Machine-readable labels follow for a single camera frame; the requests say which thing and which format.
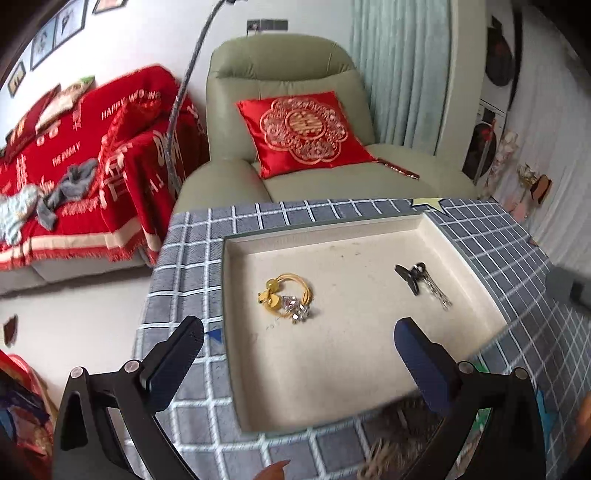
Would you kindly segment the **silver hair clip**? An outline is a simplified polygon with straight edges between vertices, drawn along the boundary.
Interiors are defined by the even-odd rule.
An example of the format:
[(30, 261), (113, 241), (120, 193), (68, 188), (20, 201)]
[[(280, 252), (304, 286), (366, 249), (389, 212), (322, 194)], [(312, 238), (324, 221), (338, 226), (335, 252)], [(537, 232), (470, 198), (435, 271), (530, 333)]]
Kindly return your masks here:
[(439, 288), (439, 286), (433, 280), (433, 278), (427, 270), (425, 270), (423, 273), (423, 281), (426, 284), (430, 293), (441, 303), (442, 308), (448, 311), (453, 306), (453, 303), (448, 298), (448, 296)]

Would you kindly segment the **black hair claw clip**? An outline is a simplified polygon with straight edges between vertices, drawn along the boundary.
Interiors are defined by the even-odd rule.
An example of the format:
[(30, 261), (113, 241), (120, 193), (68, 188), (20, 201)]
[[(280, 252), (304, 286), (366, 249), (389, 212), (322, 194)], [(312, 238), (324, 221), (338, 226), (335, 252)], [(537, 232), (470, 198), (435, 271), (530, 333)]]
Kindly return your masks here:
[(421, 282), (426, 280), (427, 268), (423, 262), (419, 262), (415, 264), (411, 269), (407, 269), (406, 267), (397, 264), (394, 266), (394, 272), (396, 272), (401, 279), (403, 279), (412, 293), (415, 296), (420, 294), (420, 286)]

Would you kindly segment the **gold hair ties charm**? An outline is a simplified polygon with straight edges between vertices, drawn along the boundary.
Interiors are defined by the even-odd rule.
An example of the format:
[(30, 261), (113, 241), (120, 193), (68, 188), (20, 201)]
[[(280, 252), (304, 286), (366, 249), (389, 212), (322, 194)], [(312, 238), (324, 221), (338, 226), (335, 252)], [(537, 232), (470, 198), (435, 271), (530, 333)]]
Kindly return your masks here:
[[(283, 295), (285, 283), (294, 283), (301, 287), (301, 296)], [(314, 299), (311, 286), (301, 276), (283, 273), (266, 281), (266, 288), (257, 294), (257, 302), (277, 318), (290, 320), (293, 324), (304, 323), (311, 313)]]

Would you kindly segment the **cream jewelry tray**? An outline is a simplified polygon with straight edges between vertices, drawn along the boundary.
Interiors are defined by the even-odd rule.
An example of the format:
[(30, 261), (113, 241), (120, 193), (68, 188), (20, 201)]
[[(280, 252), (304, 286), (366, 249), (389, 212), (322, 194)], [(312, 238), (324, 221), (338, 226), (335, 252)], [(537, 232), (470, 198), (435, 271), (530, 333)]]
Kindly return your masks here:
[[(394, 272), (423, 262), (453, 306), (421, 282), (415, 296)], [(415, 389), (394, 347), (410, 317), (457, 360), (477, 353), (506, 319), (483, 281), (429, 216), (398, 215), (304, 225), (223, 242), (222, 319), (238, 424), (246, 432), (322, 425)], [(304, 323), (257, 302), (266, 281), (301, 276), (314, 299)]]

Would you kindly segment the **white washing machine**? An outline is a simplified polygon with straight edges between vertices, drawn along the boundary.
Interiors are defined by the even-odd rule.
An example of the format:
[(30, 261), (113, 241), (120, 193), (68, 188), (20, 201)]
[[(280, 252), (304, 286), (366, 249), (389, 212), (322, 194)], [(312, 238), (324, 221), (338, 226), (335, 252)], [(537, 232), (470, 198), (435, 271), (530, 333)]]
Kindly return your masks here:
[(472, 139), (463, 173), (485, 185), (504, 135), (515, 98), (523, 55), (523, 17), (515, 1), (486, 3), (485, 73)]

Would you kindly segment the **yellow star sticker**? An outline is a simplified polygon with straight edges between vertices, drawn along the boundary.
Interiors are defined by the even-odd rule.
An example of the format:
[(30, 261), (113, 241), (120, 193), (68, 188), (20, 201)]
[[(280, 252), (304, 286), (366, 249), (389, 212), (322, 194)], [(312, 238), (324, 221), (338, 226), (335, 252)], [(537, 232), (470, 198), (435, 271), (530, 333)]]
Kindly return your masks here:
[(411, 206), (413, 208), (427, 206), (435, 211), (447, 214), (445, 207), (442, 205), (443, 201), (444, 198), (414, 198), (411, 200)]

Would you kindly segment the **flexible gooseneck phone holder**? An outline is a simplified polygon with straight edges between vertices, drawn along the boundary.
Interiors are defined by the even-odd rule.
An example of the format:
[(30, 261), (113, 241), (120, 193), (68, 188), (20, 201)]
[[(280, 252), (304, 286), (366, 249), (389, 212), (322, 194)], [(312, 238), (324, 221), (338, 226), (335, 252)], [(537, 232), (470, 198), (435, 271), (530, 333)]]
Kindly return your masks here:
[(224, 5), (233, 5), (233, 4), (235, 4), (234, 1), (225, 1), (225, 0), (218, 0), (214, 3), (214, 6), (211, 10), (211, 14), (208, 15), (207, 19), (204, 22), (204, 27), (202, 27), (202, 29), (199, 33), (199, 36), (197, 38), (197, 43), (195, 44), (195, 46), (193, 48), (188, 66), (187, 66), (184, 76), (180, 82), (179, 88), (177, 90), (177, 93), (176, 93), (176, 96), (174, 99), (174, 103), (173, 103), (171, 111), (170, 111), (168, 126), (167, 126), (167, 130), (166, 130), (164, 142), (163, 142), (163, 145), (164, 145), (163, 153), (164, 153), (165, 166), (166, 166), (166, 170), (167, 170), (167, 174), (168, 174), (168, 186), (169, 186), (171, 193), (175, 197), (178, 196), (181, 186), (180, 186), (179, 177), (176, 173), (175, 161), (172, 159), (173, 140), (174, 140), (174, 134), (175, 134), (175, 130), (176, 130), (177, 121), (178, 121), (178, 118), (180, 115), (180, 111), (181, 111), (183, 102), (185, 100), (186, 94), (187, 94), (188, 83), (189, 83), (190, 78), (193, 74), (193, 70), (195, 68), (195, 65), (197, 64), (197, 59), (199, 57), (200, 51), (201, 51), (202, 47), (204, 46), (204, 41), (207, 36), (207, 33), (211, 29), (211, 25), (214, 22), (215, 17), (217, 16), (218, 12), (221, 11), (221, 8)]

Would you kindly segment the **grey cloth on bed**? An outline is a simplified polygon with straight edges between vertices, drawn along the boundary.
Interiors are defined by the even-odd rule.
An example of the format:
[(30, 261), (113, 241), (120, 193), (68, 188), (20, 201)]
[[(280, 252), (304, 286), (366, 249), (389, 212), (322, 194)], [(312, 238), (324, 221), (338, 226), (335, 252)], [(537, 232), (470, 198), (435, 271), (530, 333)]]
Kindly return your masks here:
[(57, 222), (57, 209), (66, 202), (79, 201), (88, 192), (94, 180), (98, 160), (91, 158), (68, 167), (57, 185), (37, 203), (37, 222), (47, 231), (52, 231)]

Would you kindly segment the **white clothing on bed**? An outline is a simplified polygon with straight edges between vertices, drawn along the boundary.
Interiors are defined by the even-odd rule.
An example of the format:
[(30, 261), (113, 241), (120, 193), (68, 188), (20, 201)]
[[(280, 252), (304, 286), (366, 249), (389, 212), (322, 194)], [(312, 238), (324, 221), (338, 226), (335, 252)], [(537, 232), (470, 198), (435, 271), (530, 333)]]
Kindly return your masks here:
[(1, 196), (1, 239), (7, 245), (15, 246), (21, 241), (21, 229), (36, 211), (40, 197), (41, 190), (34, 184), (25, 185), (12, 196)]

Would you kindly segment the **red embroidered cushion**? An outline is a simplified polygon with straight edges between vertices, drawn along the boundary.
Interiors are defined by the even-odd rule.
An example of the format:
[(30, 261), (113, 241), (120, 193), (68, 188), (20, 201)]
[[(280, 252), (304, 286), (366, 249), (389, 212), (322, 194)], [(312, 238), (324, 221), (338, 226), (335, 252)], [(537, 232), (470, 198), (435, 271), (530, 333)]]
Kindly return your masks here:
[(420, 175), (370, 154), (342, 111), (335, 92), (240, 100), (235, 103), (249, 131), (259, 177), (378, 163), (418, 180)]

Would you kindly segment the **teal curtain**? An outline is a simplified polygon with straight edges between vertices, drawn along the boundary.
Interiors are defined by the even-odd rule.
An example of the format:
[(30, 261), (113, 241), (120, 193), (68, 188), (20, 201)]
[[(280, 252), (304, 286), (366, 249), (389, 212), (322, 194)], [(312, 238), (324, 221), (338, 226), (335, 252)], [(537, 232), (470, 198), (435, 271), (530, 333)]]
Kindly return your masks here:
[(450, 2), (369, 0), (352, 7), (351, 53), (377, 140), (433, 154), (449, 79)]

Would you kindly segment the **large framed photo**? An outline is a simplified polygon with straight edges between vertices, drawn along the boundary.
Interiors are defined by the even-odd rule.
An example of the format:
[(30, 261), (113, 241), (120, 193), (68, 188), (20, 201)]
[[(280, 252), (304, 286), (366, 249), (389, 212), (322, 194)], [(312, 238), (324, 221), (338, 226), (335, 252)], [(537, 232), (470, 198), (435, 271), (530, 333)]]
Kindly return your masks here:
[(31, 71), (84, 29), (87, 6), (87, 0), (68, 1), (41, 27), (31, 42)]

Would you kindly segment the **wall power socket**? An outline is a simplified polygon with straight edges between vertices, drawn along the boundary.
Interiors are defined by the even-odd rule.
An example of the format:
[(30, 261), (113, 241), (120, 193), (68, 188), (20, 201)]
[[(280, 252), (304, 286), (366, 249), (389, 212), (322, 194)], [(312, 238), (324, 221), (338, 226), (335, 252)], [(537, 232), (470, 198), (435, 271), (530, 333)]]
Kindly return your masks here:
[(263, 32), (287, 32), (287, 19), (249, 19), (246, 21), (246, 35)]

